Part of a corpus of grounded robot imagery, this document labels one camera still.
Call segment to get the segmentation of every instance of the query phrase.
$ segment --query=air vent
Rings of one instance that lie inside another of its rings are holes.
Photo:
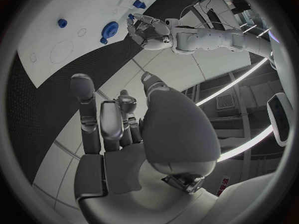
[[[217,109],[234,108],[235,103],[232,94],[217,97]]]

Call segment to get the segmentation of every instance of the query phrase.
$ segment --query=white robotic arm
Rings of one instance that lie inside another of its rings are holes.
[[[160,50],[172,48],[175,54],[192,54],[196,49],[214,50],[226,47],[232,51],[250,51],[262,57],[269,58],[271,45],[261,38],[251,34],[244,34],[240,30],[228,29],[226,31],[179,26],[178,19],[168,18],[165,22],[150,16],[134,14],[142,23],[137,29],[133,26],[133,19],[128,18],[130,36],[145,50]],[[146,36],[142,30],[153,27],[157,35]]]

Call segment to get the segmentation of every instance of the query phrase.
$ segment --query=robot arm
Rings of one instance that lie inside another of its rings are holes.
[[[141,21],[137,29],[134,20]],[[208,28],[194,28],[179,26],[178,19],[168,18],[164,23],[150,16],[134,14],[128,18],[128,31],[145,50],[160,50],[172,48],[175,54],[192,54],[196,49],[214,50],[226,47],[232,51],[250,51],[262,57],[271,55],[270,43],[251,34],[244,34],[240,30],[228,29],[219,31]],[[146,29],[154,28],[156,35],[146,34]]]

